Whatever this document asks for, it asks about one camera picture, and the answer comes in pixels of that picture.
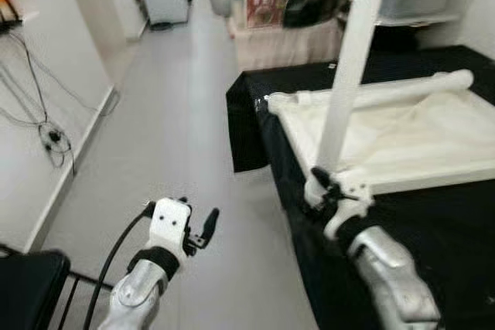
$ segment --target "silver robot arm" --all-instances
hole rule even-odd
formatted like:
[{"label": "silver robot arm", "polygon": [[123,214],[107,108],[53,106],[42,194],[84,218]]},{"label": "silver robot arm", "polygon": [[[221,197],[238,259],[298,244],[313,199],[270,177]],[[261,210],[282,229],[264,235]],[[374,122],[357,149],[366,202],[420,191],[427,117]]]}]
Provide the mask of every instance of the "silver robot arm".
[{"label": "silver robot arm", "polygon": [[160,199],[154,206],[149,240],[129,264],[130,273],[115,285],[110,307],[100,330],[140,330],[151,325],[159,309],[159,299],[188,256],[210,242],[219,210],[214,209],[204,223],[201,236],[191,235],[191,207],[186,200]]},{"label": "silver robot arm", "polygon": [[314,168],[311,177],[306,184],[306,212],[330,241],[343,237],[343,230],[353,231],[345,236],[350,243],[340,246],[346,246],[344,253],[370,288],[384,328],[437,328],[439,310],[428,285],[416,273],[411,254],[381,227],[366,221],[374,201],[363,169],[329,175]]}]

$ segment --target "black tablecloth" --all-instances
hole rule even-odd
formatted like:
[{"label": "black tablecloth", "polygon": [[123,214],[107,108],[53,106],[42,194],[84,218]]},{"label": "black tablecloth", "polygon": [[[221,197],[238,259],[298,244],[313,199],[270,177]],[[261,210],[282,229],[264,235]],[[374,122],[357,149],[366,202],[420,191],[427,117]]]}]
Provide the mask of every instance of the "black tablecloth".
[{"label": "black tablecloth", "polygon": [[[471,90],[495,104],[495,64],[464,46],[414,53],[371,53],[364,83],[472,70]],[[328,89],[335,68],[316,63],[242,73],[227,92],[234,170],[270,164],[292,242],[320,328],[380,328],[353,265],[301,212],[304,176],[264,96]],[[451,328],[495,328],[495,181],[380,195],[370,209],[415,258],[419,275]]]}]

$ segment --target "white pole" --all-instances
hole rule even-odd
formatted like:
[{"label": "white pole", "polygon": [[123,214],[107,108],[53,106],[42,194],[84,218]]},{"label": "white pole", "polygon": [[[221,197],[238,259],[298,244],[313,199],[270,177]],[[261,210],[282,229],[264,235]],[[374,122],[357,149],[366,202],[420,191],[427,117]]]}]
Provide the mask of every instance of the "white pole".
[{"label": "white pole", "polygon": [[316,161],[329,173],[336,170],[340,159],[380,5],[381,0],[353,0],[350,9]]},{"label": "white pole", "polygon": [[366,87],[361,88],[360,94],[354,100],[354,109],[389,104],[414,97],[426,97],[430,94],[445,91],[466,90],[471,87],[474,75],[469,70],[457,70],[452,73],[436,73],[432,77],[410,80],[396,80],[374,85],[364,94]]}]

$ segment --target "shelf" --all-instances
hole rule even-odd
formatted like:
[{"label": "shelf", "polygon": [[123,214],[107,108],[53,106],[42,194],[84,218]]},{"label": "shelf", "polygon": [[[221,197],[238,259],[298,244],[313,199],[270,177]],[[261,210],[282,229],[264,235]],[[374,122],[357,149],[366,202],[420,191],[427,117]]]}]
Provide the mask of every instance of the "shelf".
[{"label": "shelf", "polygon": [[[347,22],[347,16],[348,14],[346,13],[339,13],[337,18],[340,21]],[[437,13],[435,15],[422,15],[403,19],[391,19],[389,17],[379,16],[375,25],[383,27],[423,27],[436,23],[452,22],[458,19],[459,15],[456,13]]]}]

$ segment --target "electrical wire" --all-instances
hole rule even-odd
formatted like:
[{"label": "electrical wire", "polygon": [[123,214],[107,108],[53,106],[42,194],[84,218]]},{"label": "electrical wire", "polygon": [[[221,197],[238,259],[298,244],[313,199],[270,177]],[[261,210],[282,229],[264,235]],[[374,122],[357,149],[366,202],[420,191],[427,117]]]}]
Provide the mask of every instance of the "electrical wire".
[{"label": "electrical wire", "polygon": [[[63,164],[66,161],[66,155],[67,153],[70,153],[70,156],[72,158],[72,175],[76,175],[76,166],[75,166],[75,159],[74,159],[74,153],[72,149],[72,144],[70,142],[70,139],[67,137],[66,133],[64,130],[62,130],[58,125],[53,123],[51,120],[49,120],[49,115],[48,111],[46,109],[45,101],[43,98],[43,93],[41,90],[41,86],[39,85],[38,78],[36,76],[36,72],[32,66],[32,56],[31,52],[29,51],[26,42],[24,39],[22,39],[20,36],[17,36],[14,33],[9,33],[9,35],[13,38],[16,39],[21,46],[24,48],[26,52],[26,58],[28,61],[29,65],[29,70],[31,72],[32,78],[35,82],[36,85],[36,91],[38,93],[39,97],[39,102],[41,103],[41,106],[37,104],[37,102],[21,87],[21,85],[15,80],[14,76],[10,73],[9,69],[5,64],[0,63],[0,66],[4,70],[4,72],[7,74],[8,78],[15,84],[18,90],[21,91],[21,93],[31,102],[33,106],[36,106],[36,108],[40,109],[43,112],[44,120],[43,121],[37,121],[34,114],[29,110],[29,108],[26,106],[24,101],[21,99],[21,97],[14,91],[14,89],[10,86],[9,82],[3,75],[3,73],[0,73],[0,77],[2,78],[2,82],[4,85],[7,87],[7,89],[10,91],[12,96],[18,101],[19,105],[21,108],[25,111],[26,115],[31,119],[31,121],[24,121],[22,119],[18,119],[17,117],[14,117],[12,114],[10,114],[6,109],[0,107],[0,115],[7,118],[12,124],[18,125],[18,126],[24,126],[24,127],[37,127],[38,128],[38,135],[39,139],[45,148],[48,158],[54,168],[61,168]],[[45,134],[43,134],[43,129],[48,128]],[[50,137],[50,132],[54,131],[57,133],[59,136],[59,139],[57,141],[54,141]],[[60,142],[63,141],[65,142],[65,146],[61,147]],[[60,161],[56,162],[55,156],[54,155],[59,155],[60,156]]]},{"label": "electrical wire", "polygon": [[46,111],[45,100],[44,100],[43,95],[41,93],[41,86],[39,85],[38,77],[36,76],[36,73],[34,71],[34,67],[32,66],[31,52],[29,51],[24,39],[18,38],[18,41],[20,41],[20,43],[22,44],[22,46],[24,47],[24,50],[26,52],[26,58],[28,60],[28,66],[29,66],[29,69],[31,70],[32,79],[34,80],[34,83],[36,85],[36,91],[38,92],[39,102],[41,103],[41,107],[43,108],[43,114],[45,115],[45,122],[47,122],[48,121],[48,112]]},{"label": "electrical wire", "polygon": [[[16,78],[12,75],[11,71],[9,68],[2,62],[0,61],[0,67],[2,68],[3,72],[7,76],[8,80],[11,81],[15,87],[26,97],[26,99],[31,103],[32,106],[34,106],[38,111],[43,112],[42,107],[39,105],[38,102],[29,94],[22,86],[19,84]],[[5,76],[3,76],[2,72],[0,72],[0,75],[2,75],[2,79],[4,80],[4,83],[6,83],[7,79]]]},{"label": "electrical wire", "polygon": [[90,324],[91,324],[91,319],[93,318],[93,313],[94,313],[94,307],[96,306],[96,302],[98,300],[98,295],[100,294],[100,289],[101,286],[103,285],[105,276],[107,275],[108,268],[110,267],[110,264],[112,260],[115,257],[115,254],[117,253],[119,247],[122,245],[122,243],[125,240],[125,237],[131,232],[131,230],[134,228],[134,226],[141,220],[146,214],[148,213],[148,207],[146,207],[142,212],[140,212],[129,224],[127,227],[125,227],[124,232],[120,235],[118,238],[117,242],[115,242],[114,246],[111,248],[110,253],[108,254],[108,257],[101,268],[100,276],[98,278],[98,282],[96,283],[94,290],[93,290],[93,295],[91,296],[91,301],[89,308],[87,309],[86,313],[86,319],[84,320],[84,330],[89,330]]},{"label": "electrical wire", "polygon": [[[9,32],[9,36],[12,38],[12,40],[15,40],[17,43],[19,43],[21,46],[26,46],[26,41],[18,34],[14,33],[14,32]],[[47,66],[45,65],[31,50],[29,51],[30,55],[31,55],[31,59],[32,61],[46,74],[48,75],[49,77],[52,78],[52,80],[57,83],[59,85],[59,87],[66,93],[68,94],[69,96],[71,96],[81,107],[83,108],[86,108],[87,110],[90,110],[90,111],[95,111],[97,112],[98,109],[96,107],[92,107],[91,105],[87,104],[85,102],[85,100],[79,95],[77,94],[76,92],[72,91],[71,89],[69,89],[64,83],[62,83],[62,81],[59,79],[59,77],[57,77],[55,75],[55,73],[53,73],[53,71]],[[117,97],[117,100],[115,101],[115,103],[112,105],[111,108],[109,108],[107,110],[107,112],[105,113],[99,113],[99,116],[101,117],[107,117],[109,115],[111,115],[113,112],[114,112],[114,109],[117,107],[120,99],[121,99],[121,95],[119,92],[114,92],[114,95]]]}]

